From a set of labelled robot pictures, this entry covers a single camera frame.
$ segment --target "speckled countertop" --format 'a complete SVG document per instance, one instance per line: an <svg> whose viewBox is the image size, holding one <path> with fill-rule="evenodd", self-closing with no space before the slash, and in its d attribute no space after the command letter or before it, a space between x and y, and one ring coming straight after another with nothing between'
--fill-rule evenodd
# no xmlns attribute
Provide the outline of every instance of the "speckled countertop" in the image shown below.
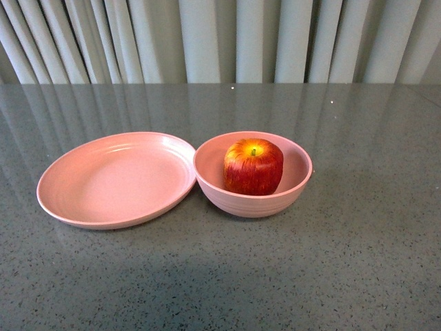
<svg viewBox="0 0 441 331"><path fill-rule="evenodd" d="M0 86L0 330L441 330L441 87ZM299 143L315 173L264 219L196 184L122 230L46 214L43 171L128 131L195 148L230 131Z"/></svg>

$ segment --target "apple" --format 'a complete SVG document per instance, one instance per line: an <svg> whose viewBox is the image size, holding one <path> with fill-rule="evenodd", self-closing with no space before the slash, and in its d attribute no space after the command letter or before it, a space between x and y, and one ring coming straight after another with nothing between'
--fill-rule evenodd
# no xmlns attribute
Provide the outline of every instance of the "apple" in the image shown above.
<svg viewBox="0 0 441 331"><path fill-rule="evenodd" d="M241 139L231 145L224 158L225 188L246 195L273 194L283 173L283 153L271 141Z"/></svg>

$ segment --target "bowl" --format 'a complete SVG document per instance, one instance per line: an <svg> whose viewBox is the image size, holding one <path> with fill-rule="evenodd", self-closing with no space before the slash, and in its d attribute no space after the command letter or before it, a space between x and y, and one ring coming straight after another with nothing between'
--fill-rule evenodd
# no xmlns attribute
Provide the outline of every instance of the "bowl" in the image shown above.
<svg viewBox="0 0 441 331"><path fill-rule="evenodd" d="M239 139L261 138L283 152L283 175L275 193L263 196L237 194L225 189L223 160L228 147ZM289 207L312 174L312 161L297 143L276 134L240 131L222 134L203 143L193 158L196 179L205 196L221 210L240 217L267 217Z"/></svg>

